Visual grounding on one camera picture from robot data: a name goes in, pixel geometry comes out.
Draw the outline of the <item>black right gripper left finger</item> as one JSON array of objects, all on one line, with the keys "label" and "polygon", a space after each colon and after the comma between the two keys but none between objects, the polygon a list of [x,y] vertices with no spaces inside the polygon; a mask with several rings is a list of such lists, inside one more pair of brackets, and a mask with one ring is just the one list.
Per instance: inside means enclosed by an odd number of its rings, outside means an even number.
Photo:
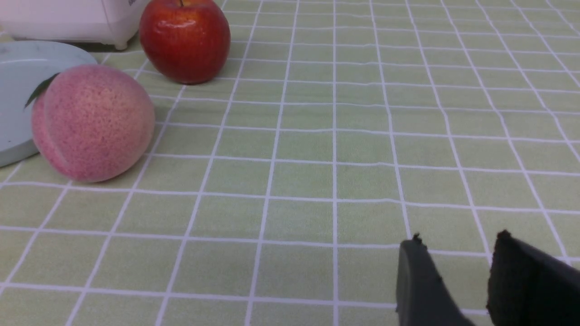
[{"label": "black right gripper left finger", "polygon": [[396,312],[400,326],[472,326],[458,308],[419,234],[400,243]]}]

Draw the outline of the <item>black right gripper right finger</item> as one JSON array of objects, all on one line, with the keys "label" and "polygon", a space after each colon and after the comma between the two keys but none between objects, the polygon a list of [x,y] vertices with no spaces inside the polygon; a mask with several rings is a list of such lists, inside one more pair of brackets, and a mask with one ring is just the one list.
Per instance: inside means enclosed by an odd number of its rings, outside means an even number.
[{"label": "black right gripper right finger", "polygon": [[579,270],[503,230],[495,240],[486,307],[496,326],[577,326]]}]

